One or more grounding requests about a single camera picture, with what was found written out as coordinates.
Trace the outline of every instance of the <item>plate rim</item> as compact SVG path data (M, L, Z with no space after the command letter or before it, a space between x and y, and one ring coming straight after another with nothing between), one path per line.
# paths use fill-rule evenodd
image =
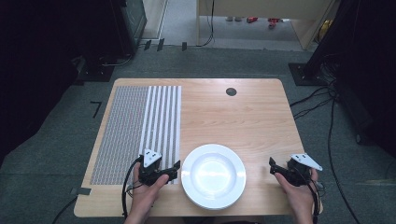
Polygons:
M195 154L201 153L200 152L201 150L203 150L203 154L199 155L198 157L195 156ZM219 153L222 156L226 156L226 158L228 158L228 156L230 156L230 155L233 156L233 158L230 160L230 162L236 171L235 185L240 185L240 187L233 188L233 190L230 191L228 194L222 196L221 203L219 203L219 199L217 199L217 204L220 204L217 206L210 206L210 204L212 204L213 201L209 201L205 198L203 198L202 200L197 202L198 200L196 200L196 198L194 198L192 196L192 194L196 191L191 190L193 188L188 188L189 186L192 185L192 183L191 183L191 178L190 178L190 170L187 171L186 169L191 168L193 165L193 162L194 162L194 161L191 161L189 164L189 160L197 160L198 158L202 157L203 155L205 155L209 152ZM203 207L208 210L220 210L220 209L224 209L224 208L227 208L227 207L233 205L242 196L242 194L245 190L246 181L247 181L246 168L245 168L245 165L242 162L241 158L233 150L231 150L230 148L228 148L224 145L220 145L220 144L205 144L205 145L201 145L201 146L195 148L186 157L186 160L184 160L182 168L181 168L181 184L182 184L182 188L184 189L184 192L186 193L186 195L192 202L194 202L198 206ZM230 193L235 193L235 195L237 195L237 196L235 196L231 200L229 200L230 197L227 197L227 195L229 195Z

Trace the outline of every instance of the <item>person's left hand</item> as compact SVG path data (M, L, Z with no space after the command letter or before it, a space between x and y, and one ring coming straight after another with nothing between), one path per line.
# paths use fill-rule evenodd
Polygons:
M138 181L140 162L134 167L134 186L140 186ZM149 217L149 210L158 199L159 190L168 182L169 175L162 175L152 186L142 185L134 189L131 212L125 224L143 224Z

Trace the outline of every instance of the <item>textured pad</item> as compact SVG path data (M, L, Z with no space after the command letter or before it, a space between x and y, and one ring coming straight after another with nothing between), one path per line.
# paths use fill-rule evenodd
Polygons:
M121 185L145 148L163 155L161 169L172 167L179 160L180 104L180 86L117 87L91 184Z

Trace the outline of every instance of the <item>white plate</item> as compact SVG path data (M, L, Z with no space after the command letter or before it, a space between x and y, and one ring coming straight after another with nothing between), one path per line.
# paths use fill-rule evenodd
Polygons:
M199 206L219 210L238 200L246 184L245 166L232 150L209 144L196 148L184 160L181 183Z

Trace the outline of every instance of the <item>person's right hand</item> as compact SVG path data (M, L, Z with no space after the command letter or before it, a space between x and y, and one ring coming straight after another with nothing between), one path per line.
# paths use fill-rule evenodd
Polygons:
M288 200L293 210L294 221L297 224L310 224L312 223L312 206L314 204L314 198L312 192L308 186L295 187L291 185L286 178L280 174L275 173L277 182L288 196ZM315 169L311 169L311 179L318 181L318 172ZM314 183L310 183L312 189L316 191Z

